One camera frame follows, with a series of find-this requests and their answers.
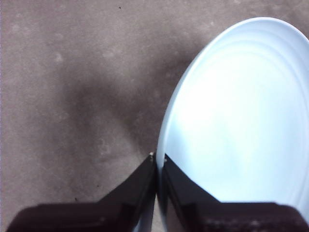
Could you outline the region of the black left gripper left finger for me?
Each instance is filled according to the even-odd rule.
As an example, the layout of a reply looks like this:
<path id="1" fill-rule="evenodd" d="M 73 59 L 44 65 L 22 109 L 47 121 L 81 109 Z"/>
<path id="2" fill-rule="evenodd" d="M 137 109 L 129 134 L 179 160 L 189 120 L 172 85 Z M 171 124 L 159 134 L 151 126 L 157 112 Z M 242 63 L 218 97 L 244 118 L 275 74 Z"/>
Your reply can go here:
<path id="1" fill-rule="evenodd" d="M 149 232 L 157 167 L 149 155 L 120 185 L 97 202 L 40 204 L 21 210 L 9 232 Z"/>

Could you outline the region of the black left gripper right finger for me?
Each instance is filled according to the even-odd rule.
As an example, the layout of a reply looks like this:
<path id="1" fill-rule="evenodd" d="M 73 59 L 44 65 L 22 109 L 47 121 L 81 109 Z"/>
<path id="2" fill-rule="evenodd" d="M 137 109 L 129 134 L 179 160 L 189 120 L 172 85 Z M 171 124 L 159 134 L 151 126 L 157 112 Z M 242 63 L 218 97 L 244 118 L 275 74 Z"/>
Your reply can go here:
<path id="1" fill-rule="evenodd" d="M 162 168 L 161 209 L 169 232 L 305 232 L 293 207 L 222 203 L 192 181 L 168 155 Z"/>

